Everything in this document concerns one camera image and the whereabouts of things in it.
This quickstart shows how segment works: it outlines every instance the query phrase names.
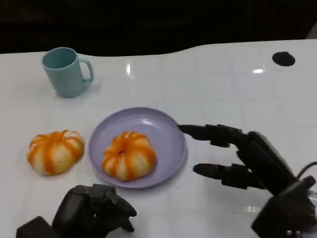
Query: mug handle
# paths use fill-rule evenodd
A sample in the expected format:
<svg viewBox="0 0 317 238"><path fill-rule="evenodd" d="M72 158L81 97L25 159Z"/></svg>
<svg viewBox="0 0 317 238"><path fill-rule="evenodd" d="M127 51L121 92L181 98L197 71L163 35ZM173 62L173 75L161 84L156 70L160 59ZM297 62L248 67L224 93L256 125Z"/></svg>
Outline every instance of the mug handle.
<svg viewBox="0 0 317 238"><path fill-rule="evenodd" d="M88 66L88 69L89 69L90 79L84 79L84 82L86 82L86 83L91 83L91 82L93 82L95 76L94 76L93 66L92 66L92 64L90 63L90 61L87 60L87 59L79 59L79 62L85 63L85 64Z"/></svg>

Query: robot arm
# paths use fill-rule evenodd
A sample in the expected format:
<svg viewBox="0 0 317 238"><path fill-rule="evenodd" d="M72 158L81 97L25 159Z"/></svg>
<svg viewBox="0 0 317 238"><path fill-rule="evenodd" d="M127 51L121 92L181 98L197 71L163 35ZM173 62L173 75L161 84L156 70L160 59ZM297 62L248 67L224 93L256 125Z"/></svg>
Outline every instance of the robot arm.
<svg viewBox="0 0 317 238"><path fill-rule="evenodd" d="M229 147L234 144L239 159L245 164L225 167L198 164L194 171L200 175L220 179L223 185L246 189L267 189L273 198L265 205L252 224L261 238L297 238L313 234L317 229L316 207L309 189L316 180L294 176L277 150L258 132L224 125L179 125L179 129L196 140L209 140L211 145Z"/></svg>

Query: plate rim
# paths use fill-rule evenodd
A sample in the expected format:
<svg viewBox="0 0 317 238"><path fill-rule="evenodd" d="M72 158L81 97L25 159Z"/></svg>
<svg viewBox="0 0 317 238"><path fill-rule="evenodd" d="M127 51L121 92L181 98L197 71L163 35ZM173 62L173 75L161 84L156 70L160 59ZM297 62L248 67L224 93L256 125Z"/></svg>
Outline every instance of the plate rim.
<svg viewBox="0 0 317 238"><path fill-rule="evenodd" d="M176 167L176 170L173 171L172 173L168 174L166 177L164 177L163 179L159 180L158 182L155 182L153 184L148 184L148 185L145 185L145 186L135 186L135 185L128 185L128 184L124 184L123 182L121 181L117 181L115 178L113 181L110 181L108 180L107 178L105 178L103 176L103 174L101 174L96 168L95 168L95 165L93 164L93 161L92 161L92 138L96 137L96 134L97 134L97 130L98 128L103 124L105 123L107 120L109 120L111 117L114 117L115 115L119 114L119 113L122 113L124 111L129 111L129 110L133 110L133 109L144 109L144 110L151 110L151 111L156 111L156 112L159 112L161 114L164 114L166 117L168 117L169 119L171 119L176 125L178 125L178 123L176 122L176 120L174 118L172 118L170 115L168 115L167 113L165 112L162 112L161 110L158 110L158 109L154 109L154 108L149 108L149 107L131 107L131 108L125 108L125 109L122 109L122 110L119 110L117 112L114 112L112 114L110 114L109 116L107 116L106 118L104 118L96 127L95 129L93 130L93 133L91 134L90 138L89 138L89 144L88 144L88 155L89 155L89 161L92 165L92 167L94 168L94 172L103 180L103 181L106 181L110 184L113 184L113 185L116 185L118 187L122 187L122 188L130 188L130 189L143 189L143 188L150 188L150 187L153 187L153 186L156 186L158 184L161 184L165 181L167 181L168 179L170 179L171 177L173 177L174 175L176 175L180 169L182 167L184 167L184 165L186 164L187 160L188 160L188 146L187 146L187 141L186 141L186 137L183 133L182 134L182 138L183 138L183 141L184 141L184 145L185 145L185 150L183 152L183 155L182 155L182 158L180 159L180 162L179 164L177 165Z"/></svg>

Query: dark background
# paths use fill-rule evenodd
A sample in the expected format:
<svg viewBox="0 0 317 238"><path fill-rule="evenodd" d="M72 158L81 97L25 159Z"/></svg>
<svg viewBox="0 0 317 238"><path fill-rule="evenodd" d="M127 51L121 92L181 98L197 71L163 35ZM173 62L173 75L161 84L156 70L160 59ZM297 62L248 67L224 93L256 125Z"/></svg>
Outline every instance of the dark background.
<svg viewBox="0 0 317 238"><path fill-rule="evenodd" d="M304 39L317 0L2 0L0 53L71 47L164 54L229 42Z"/></svg>

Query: orange and white pumpkin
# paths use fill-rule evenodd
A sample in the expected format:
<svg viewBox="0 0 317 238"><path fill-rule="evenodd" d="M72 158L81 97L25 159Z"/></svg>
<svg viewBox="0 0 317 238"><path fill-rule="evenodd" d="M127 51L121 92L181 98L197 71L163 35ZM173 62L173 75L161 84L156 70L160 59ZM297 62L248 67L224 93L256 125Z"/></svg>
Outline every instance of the orange and white pumpkin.
<svg viewBox="0 0 317 238"><path fill-rule="evenodd" d="M84 153L84 140L75 131L55 131L35 136L27 154L30 165L43 175L67 171Z"/></svg>
<svg viewBox="0 0 317 238"><path fill-rule="evenodd" d="M145 176L156 164L156 155L148 138L126 131L117 136L105 150L103 171L121 181Z"/></svg>

